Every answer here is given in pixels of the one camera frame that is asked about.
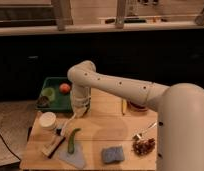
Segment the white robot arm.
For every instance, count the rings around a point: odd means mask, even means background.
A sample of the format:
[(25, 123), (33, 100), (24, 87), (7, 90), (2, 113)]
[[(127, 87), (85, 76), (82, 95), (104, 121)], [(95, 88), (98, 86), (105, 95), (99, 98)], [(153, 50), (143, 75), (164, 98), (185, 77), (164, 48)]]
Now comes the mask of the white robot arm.
[(67, 77), (75, 109), (87, 103), (96, 88), (158, 113), (156, 171), (204, 171), (203, 88), (103, 75), (89, 60), (72, 66)]

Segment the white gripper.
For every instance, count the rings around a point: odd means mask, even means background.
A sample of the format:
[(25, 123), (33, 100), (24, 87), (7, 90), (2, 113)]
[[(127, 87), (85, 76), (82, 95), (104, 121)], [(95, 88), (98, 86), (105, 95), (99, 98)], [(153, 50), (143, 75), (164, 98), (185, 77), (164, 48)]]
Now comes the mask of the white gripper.
[(72, 109), (76, 114), (77, 118), (83, 117), (90, 108), (90, 99), (89, 98), (77, 98), (72, 99)]

